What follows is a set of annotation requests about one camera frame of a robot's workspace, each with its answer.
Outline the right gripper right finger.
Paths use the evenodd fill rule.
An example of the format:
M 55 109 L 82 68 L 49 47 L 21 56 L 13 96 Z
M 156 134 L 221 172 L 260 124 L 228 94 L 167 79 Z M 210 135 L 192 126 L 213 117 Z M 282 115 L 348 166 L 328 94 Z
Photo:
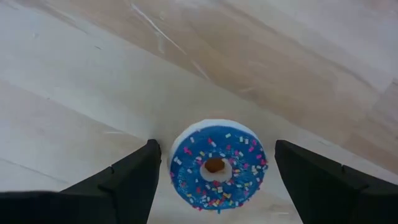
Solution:
M 274 157 L 303 223 L 397 224 L 396 184 L 286 140 Z

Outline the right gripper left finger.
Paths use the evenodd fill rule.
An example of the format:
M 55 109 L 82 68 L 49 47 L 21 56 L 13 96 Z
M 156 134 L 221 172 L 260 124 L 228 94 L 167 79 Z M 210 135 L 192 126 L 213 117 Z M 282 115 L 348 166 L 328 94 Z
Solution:
M 146 223 L 159 182 L 155 139 L 60 192 L 1 192 L 1 223 Z

